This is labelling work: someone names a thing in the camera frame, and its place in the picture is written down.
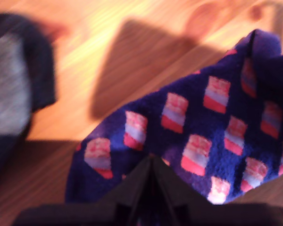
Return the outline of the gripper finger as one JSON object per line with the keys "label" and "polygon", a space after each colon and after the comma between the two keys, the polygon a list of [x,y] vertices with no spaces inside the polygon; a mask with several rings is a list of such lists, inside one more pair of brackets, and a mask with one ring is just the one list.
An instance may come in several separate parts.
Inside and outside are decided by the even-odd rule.
{"label": "gripper finger", "polygon": [[185,183],[171,167],[157,156],[152,158],[158,183],[172,205],[211,205],[205,197]]}
{"label": "gripper finger", "polygon": [[135,205],[144,190],[151,171],[151,157],[144,158],[127,177],[101,198],[101,201]]}

